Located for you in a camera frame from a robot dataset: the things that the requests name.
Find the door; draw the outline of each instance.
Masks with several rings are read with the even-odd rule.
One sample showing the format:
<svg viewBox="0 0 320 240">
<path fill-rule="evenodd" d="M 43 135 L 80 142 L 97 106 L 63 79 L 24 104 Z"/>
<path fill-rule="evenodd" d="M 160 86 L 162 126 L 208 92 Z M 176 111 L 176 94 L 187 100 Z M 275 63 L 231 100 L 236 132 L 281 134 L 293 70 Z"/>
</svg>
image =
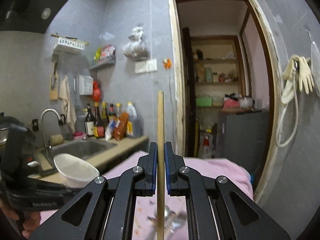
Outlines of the door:
<svg viewBox="0 0 320 240">
<path fill-rule="evenodd" d="M 193 52 L 189 28 L 182 29 L 183 55 L 184 55 L 184 81 L 186 95 L 186 155 L 194 156 L 195 129 L 196 129 L 196 90 Z"/>
</svg>

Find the large plastic jug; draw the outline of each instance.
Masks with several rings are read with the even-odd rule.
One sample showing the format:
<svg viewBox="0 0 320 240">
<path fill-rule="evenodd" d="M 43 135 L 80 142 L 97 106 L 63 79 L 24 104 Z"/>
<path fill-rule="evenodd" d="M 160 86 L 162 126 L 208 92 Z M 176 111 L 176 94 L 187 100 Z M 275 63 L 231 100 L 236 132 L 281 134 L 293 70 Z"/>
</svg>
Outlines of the large plastic jug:
<svg viewBox="0 0 320 240">
<path fill-rule="evenodd" d="M 142 135 L 141 122 L 138 118 L 137 111 L 131 102 L 128 102 L 126 112 L 129 114 L 127 136 L 130 138 L 137 138 Z"/>
</svg>

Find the faucet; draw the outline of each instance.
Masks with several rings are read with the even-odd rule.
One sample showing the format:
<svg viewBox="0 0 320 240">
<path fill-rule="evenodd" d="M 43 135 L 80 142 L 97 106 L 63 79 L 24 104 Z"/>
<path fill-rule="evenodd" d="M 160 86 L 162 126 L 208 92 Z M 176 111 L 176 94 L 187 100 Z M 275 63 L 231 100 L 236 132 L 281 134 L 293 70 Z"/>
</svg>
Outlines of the faucet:
<svg viewBox="0 0 320 240">
<path fill-rule="evenodd" d="M 44 131 L 43 131 L 43 117 L 44 117 L 44 114 L 45 113 L 47 113 L 47 112 L 54 112 L 56 115 L 57 115 L 57 117 L 58 117 L 58 122 L 59 122 L 59 124 L 62 124 L 62 120 L 61 120 L 61 116 L 60 116 L 60 114 L 57 112 L 57 110 L 55 110 L 55 109 L 46 109 L 46 110 L 44 110 L 43 112 L 42 112 L 42 114 L 41 114 L 41 117 L 40 117 L 40 127 L 41 127 L 41 132 L 42 132 L 42 139 L 43 139 L 43 143 L 44 143 L 44 149 L 45 149 L 45 151 L 48 153 L 48 150 L 50 150 L 51 149 L 51 146 L 49 145 L 49 146 L 47 146 L 46 145 L 46 143 L 45 143 L 45 139 L 44 139 Z"/>
</svg>

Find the white basket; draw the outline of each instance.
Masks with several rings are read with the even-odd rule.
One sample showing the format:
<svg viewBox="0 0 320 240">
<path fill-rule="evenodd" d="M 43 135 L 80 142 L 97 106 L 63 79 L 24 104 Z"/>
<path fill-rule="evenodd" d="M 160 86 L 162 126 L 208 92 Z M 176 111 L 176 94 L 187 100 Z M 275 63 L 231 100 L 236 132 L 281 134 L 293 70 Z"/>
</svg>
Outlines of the white basket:
<svg viewBox="0 0 320 240">
<path fill-rule="evenodd" d="M 73 54 L 79 54 L 84 48 L 85 45 L 83 43 L 62 37 L 58 38 L 58 43 L 54 46 L 54 50 Z"/>
<path fill-rule="evenodd" d="M 58 154 L 53 160 L 63 184 L 69 187 L 85 187 L 100 175 L 90 163 L 67 153 Z"/>
</svg>

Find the range hood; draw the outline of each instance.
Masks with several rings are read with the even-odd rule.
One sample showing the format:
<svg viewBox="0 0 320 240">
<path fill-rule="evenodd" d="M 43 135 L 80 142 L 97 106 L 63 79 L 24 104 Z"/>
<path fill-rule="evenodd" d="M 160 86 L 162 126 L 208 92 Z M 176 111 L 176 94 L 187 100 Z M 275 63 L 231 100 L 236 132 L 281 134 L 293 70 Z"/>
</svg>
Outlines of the range hood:
<svg viewBox="0 0 320 240">
<path fill-rule="evenodd" d="M 45 33 L 67 1 L 14 0 L 0 15 L 0 30 Z"/>
</svg>

